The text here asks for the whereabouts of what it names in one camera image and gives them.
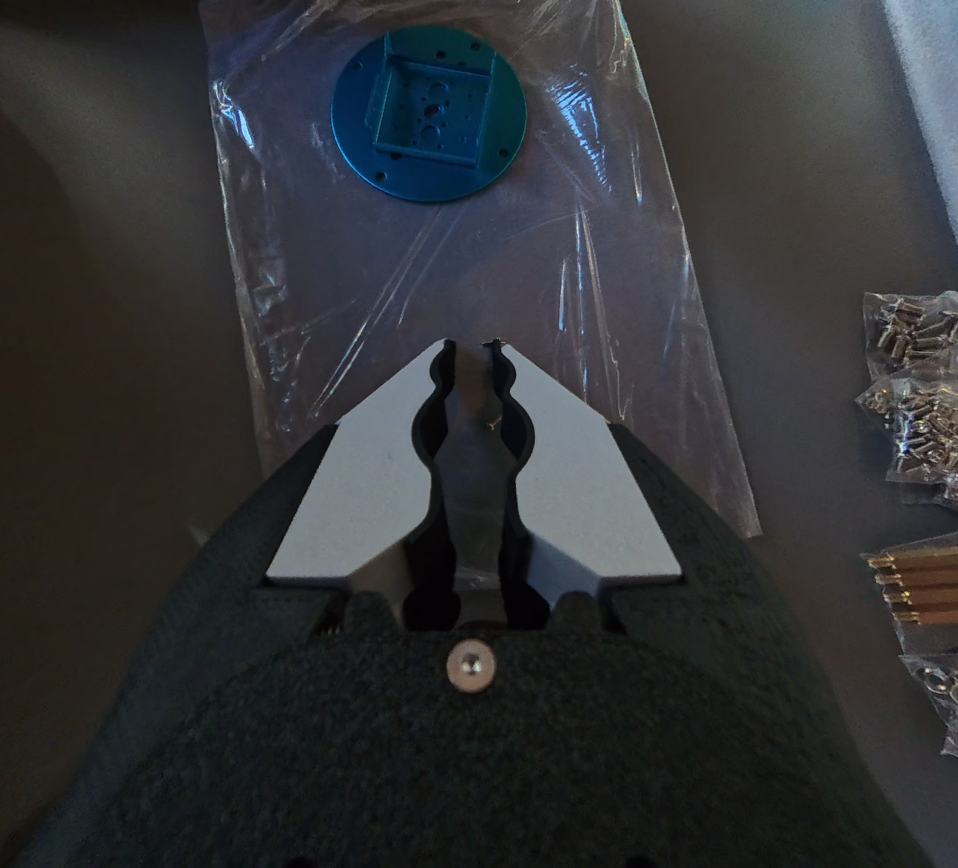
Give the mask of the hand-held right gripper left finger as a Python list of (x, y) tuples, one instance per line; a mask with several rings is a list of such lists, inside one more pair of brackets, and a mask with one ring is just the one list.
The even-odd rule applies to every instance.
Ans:
[(407, 630), (455, 626), (457, 554), (436, 463), (455, 369), (455, 342), (440, 340), (331, 426), (267, 583), (377, 593)]

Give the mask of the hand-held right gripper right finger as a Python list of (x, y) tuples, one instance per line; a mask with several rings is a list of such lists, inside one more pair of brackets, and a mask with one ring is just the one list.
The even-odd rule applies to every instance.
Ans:
[(617, 425), (515, 347), (489, 352), (506, 481), (498, 579), (511, 629), (545, 628), (569, 594), (680, 583), (683, 570), (621, 446)]

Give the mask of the blue square servo bracket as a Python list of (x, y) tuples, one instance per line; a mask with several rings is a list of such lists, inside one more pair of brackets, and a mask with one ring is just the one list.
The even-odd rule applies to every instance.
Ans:
[(427, 24), (383, 40), (370, 122), (378, 150), (477, 169), (497, 52), (459, 29)]

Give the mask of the blue round base plate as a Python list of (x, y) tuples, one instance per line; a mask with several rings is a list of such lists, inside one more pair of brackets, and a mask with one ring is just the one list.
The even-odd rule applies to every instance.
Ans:
[(511, 166), (525, 139), (528, 103), (517, 73), (489, 44), (497, 52), (498, 63), (477, 169), (390, 154), (374, 146), (370, 127), (386, 35), (351, 58), (332, 94), (330, 123), (345, 161), (377, 190), (409, 202), (450, 203), (484, 191)]

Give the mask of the grey desk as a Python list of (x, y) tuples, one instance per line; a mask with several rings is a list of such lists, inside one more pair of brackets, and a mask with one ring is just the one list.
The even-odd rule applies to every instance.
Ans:
[[(864, 291), (956, 286), (882, 0), (622, 0), (757, 504), (880, 786), (956, 866), (956, 759), (860, 555), (886, 483)], [(260, 478), (198, 0), (2, 0), (2, 866), (161, 599)]]

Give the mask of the large clear plastic bag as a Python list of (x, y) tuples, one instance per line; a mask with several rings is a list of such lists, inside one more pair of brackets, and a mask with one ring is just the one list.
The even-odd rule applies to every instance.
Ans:
[[(200, 0), (223, 211), (266, 473), (429, 344), (499, 338), (628, 426), (736, 534), (758, 511), (620, 0)], [(516, 72), (525, 138), (448, 203), (350, 167), (356, 54), (450, 25)]]

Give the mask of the bag of brass standoffs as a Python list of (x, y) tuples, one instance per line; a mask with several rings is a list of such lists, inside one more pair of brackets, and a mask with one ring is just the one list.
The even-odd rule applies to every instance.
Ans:
[(957, 534), (916, 540), (861, 556), (897, 626), (957, 625)]

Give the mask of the bag of silver nuts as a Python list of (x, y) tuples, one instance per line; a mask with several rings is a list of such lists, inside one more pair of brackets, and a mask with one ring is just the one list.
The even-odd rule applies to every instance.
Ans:
[(946, 726), (957, 724), (957, 649), (925, 654), (903, 654), (900, 660), (921, 687)]

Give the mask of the white foam sheet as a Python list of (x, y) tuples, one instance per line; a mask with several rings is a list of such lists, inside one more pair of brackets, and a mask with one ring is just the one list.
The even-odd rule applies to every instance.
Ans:
[(957, 234), (957, 0), (882, 0), (953, 235)]

